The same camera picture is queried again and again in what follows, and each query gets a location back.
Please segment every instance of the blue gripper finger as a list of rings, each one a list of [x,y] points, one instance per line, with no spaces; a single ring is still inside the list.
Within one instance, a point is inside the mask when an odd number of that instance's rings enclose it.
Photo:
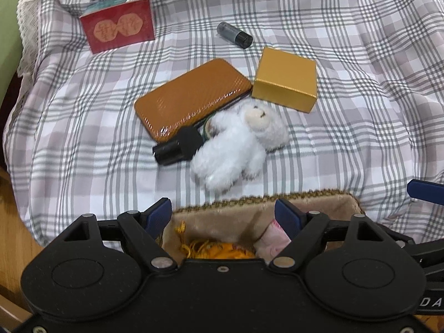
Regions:
[[[162,198],[140,215],[140,223],[153,239],[157,239],[173,214],[171,200]]]
[[[413,179],[407,184],[407,194],[414,199],[444,205],[444,185]]]
[[[290,239],[296,237],[307,224],[307,215],[283,198],[274,204],[274,217]]]

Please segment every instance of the red card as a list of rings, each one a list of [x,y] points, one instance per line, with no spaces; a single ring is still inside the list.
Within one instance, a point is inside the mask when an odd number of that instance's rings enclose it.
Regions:
[[[80,17],[93,54],[154,40],[149,0],[130,0]]]

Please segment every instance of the yellow box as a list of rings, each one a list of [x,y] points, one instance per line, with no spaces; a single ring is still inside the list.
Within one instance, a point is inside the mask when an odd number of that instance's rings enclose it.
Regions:
[[[316,62],[264,48],[252,96],[309,113],[317,99]]]

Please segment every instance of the yellow cloth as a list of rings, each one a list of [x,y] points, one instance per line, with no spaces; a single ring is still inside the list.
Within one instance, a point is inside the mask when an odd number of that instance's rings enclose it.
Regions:
[[[252,259],[255,254],[234,243],[221,243],[210,240],[194,240],[185,244],[185,222],[175,228],[180,237],[180,250],[191,259]]]

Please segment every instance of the plaid bedsheet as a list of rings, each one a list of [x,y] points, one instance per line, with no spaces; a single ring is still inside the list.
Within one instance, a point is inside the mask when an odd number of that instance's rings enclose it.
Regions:
[[[92,55],[78,17],[95,1],[33,1],[36,64],[4,147],[40,244],[83,213],[116,218],[163,196],[182,207],[324,188],[417,241],[444,237],[443,208],[406,193],[412,178],[444,182],[444,0],[152,0],[155,41]],[[252,46],[222,40],[221,21]],[[273,105],[291,143],[224,196],[196,185],[188,163],[157,166],[134,101],[214,57],[253,80],[264,46],[317,63],[310,114]]]

